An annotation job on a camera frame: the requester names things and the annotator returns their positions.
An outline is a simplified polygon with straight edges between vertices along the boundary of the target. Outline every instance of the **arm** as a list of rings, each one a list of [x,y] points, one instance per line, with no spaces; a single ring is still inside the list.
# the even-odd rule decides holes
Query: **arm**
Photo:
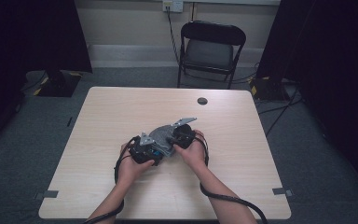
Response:
[[[125,147],[126,144],[121,146],[121,150],[127,150]],[[120,164],[120,169],[118,171],[118,180],[116,185],[106,196],[103,202],[95,209],[95,211],[89,216],[87,220],[93,219],[95,217],[104,215],[106,213],[112,212],[117,209],[124,197],[126,196],[129,188],[132,186],[133,182],[150,166],[152,166],[154,161],[147,161],[142,164],[136,163],[128,150],[124,153],[123,161]],[[107,218],[98,223],[115,223],[116,216]]]
[[[195,130],[196,136],[203,139],[202,132]],[[204,163],[204,148],[198,141],[194,141],[187,149],[173,146],[185,163],[193,170],[195,175],[199,178],[203,187],[206,190],[227,196],[238,196],[222,183],[205,165]],[[255,224],[255,217],[248,207],[223,200],[209,198],[214,212],[220,223],[252,223]]]

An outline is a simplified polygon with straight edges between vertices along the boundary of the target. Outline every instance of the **chair leg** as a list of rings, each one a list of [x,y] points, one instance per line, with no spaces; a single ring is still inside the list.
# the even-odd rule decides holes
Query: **chair leg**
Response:
[[[232,82],[232,78],[234,78],[234,73],[231,73],[230,74],[230,77],[229,77],[229,82],[228,82],[228,86],[227,86],[227,89],[230,90],[231,89],[231,82]]]
[[[180,88],[180,78],[182,75],[182,65],[179,63],[179,71],[178,71],[178,82],[176,84],[176,88]]]

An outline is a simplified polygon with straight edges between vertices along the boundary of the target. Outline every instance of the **wall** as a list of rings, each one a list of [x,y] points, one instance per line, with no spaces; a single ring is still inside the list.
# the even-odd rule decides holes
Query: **wall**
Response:
[[[76,0],[86,42],[90,45],[172,47],[167,14],[160,1]],[[261,57],[278,6],[184,3],[183,13],[171,13],[172,30],[180,42],[180,29],[194,7],[194,20],[233,24],[247,34],[246,51]]]

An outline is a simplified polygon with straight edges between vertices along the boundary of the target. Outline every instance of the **dark curtain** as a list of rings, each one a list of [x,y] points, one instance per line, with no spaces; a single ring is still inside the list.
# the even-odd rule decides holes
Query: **dark curtain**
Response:
[[[257,76],[299,81],[327,139],[358,172],[358,1],[282,0]]]
[[[74,1],[0,1],[1,125],[26,73],[47,68],[92,72]]]

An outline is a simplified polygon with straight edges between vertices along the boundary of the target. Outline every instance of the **wooden table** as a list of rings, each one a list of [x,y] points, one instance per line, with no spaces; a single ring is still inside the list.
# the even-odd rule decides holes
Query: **wooden table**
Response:
[[[198,104],[200,97],[208,104]],[[285,195],[272,191],[282,183],[248,91],[115,87],[89,90],[48,188],[58,195],[44,199],[39,216],[88,217],[115,185],[114,167],[122,144],[141,132],[190,117],[198,119],[189,125],[205,134],[214,174],[267,218],[289,218]],[[200,192],[199,180],[174,154],[135,182],[117,218],[216,216]]]

